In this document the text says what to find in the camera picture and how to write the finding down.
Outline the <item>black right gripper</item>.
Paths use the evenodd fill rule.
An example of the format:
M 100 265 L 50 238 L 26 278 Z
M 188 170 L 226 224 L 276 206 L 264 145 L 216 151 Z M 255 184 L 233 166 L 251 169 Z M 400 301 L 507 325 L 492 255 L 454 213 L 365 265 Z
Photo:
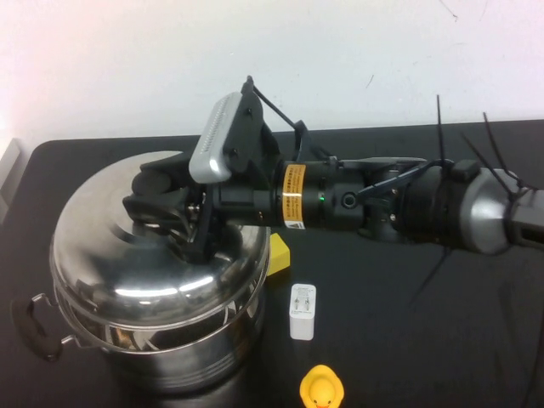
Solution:
M 179 152 L 140 166 L 168 174 L 188 174 L 190 154 Z M 195 233 L 186 244 L 188 260 L 208 260 L 218 250 L 227 224 L 271 227 L 280 222 L 278 189 L 280 163 L 251 164 L 223 183 L 190 185 L 187 205 L 199 207 Z M 159 195 L 129 195 L 122 199 L 133 221 L 179 220 L 185 214 L 187 190 Z

